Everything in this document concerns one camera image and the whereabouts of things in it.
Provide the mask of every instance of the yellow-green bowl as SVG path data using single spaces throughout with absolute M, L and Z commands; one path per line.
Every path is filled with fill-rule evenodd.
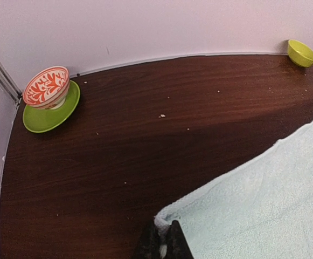
M 313 50 L 298 40 L 288 40 L 288 56 L 298 66 L 313 65 Z

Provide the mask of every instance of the green plate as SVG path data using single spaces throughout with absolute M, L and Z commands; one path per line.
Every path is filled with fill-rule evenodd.
M 22 120 L 27 130 L 34 133 L 50 131 L 72 114 L 80 100 L 80 87 L 74 81 L 70 81 L 65 98 L 64 104 L 56 110 L 38 110 L 26 105 Z

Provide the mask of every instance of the light blue cloth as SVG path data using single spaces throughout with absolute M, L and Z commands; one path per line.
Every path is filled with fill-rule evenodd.
M 195 259 L 313 258 L 313 122 L 162 209 L 161 235 L 172 220 Z

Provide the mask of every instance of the wood grain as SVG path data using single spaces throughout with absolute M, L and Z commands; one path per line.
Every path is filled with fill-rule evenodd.
M 313 119 L 313 67 L 286 56 L 181 58 L 74 80 L 79 106 L 58 128 L 30 133 L 19 109 L 2 258 L 129 258 L 160 209 Z

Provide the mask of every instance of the patterned bowl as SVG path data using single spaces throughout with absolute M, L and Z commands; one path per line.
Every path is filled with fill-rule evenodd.
M 23 92 L 26 104 L 37 109 L 56 109 L 69 90 L 69 71 L 63 66 L 49 67 L 37 74 Z

